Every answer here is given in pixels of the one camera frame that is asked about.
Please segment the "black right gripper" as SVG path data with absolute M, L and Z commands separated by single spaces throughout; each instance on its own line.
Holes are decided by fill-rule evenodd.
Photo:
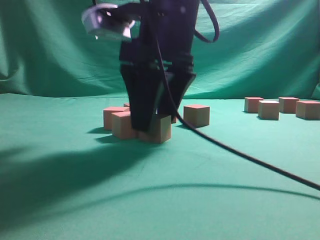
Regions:
M 160 115 L 176 110 L 163 87 L 163 75 L 156 63 L 164 62 L 165 75 L 175 108 L 196 78 L 191 48 L 195 35 L 199 1 L 148 0 L 126 3 L 119 12 L 128 20 L 139 20 L 139 36 L 122 42 L 119 59 L 131 112 L 132 128 L 149 132 Z

